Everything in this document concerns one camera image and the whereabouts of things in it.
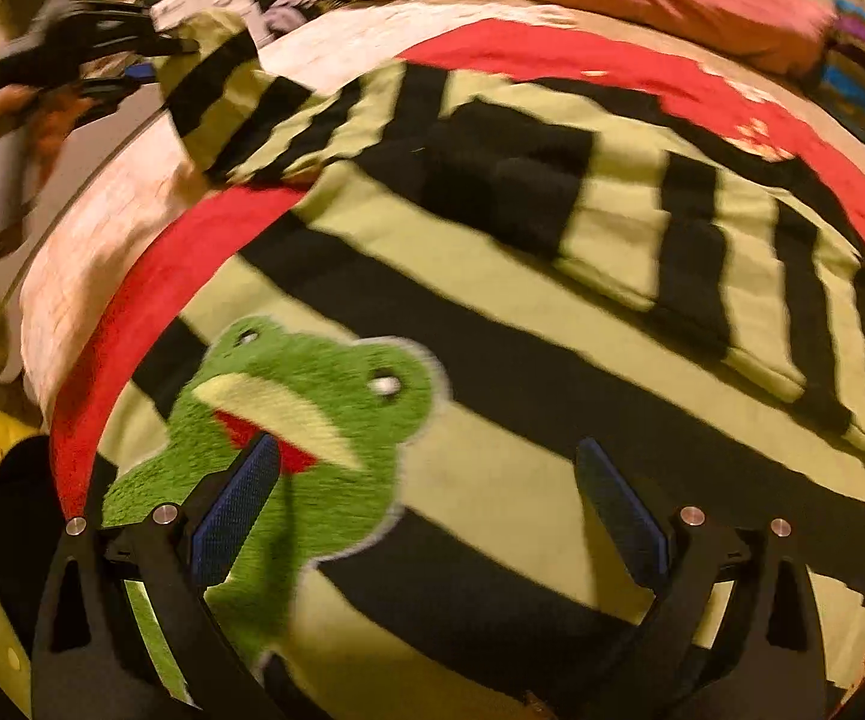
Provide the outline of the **left hand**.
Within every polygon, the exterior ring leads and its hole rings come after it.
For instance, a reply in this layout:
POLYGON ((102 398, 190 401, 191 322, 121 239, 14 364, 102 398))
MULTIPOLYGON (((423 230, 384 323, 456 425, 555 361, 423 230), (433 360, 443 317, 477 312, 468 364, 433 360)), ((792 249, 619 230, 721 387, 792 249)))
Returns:
POLYGON ((94 101, 77 94, 75 86, 41 94, 28 86, 5 86, 0 89, 0 139, 11 117, 27 114, 30 127, 30 160, 37 170, 37 187, 43 188, 55 172, 64 142, 73 133, 94 101))

